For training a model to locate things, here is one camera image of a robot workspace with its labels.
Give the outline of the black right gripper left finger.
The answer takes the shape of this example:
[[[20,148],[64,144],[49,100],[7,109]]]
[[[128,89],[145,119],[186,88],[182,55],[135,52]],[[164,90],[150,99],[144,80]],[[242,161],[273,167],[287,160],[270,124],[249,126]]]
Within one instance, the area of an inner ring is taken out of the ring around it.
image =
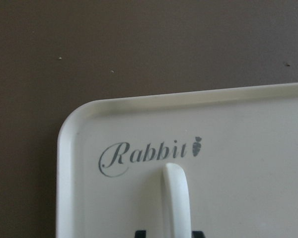
[[[135,231],[135,238],[146,238],[146,230]]]

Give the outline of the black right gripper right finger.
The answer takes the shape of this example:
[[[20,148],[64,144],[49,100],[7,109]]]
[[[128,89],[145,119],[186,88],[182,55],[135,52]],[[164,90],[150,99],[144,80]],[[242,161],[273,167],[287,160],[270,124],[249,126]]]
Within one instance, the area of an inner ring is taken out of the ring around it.
[[[191,238],[206,238],[203,231],[192,231]]]

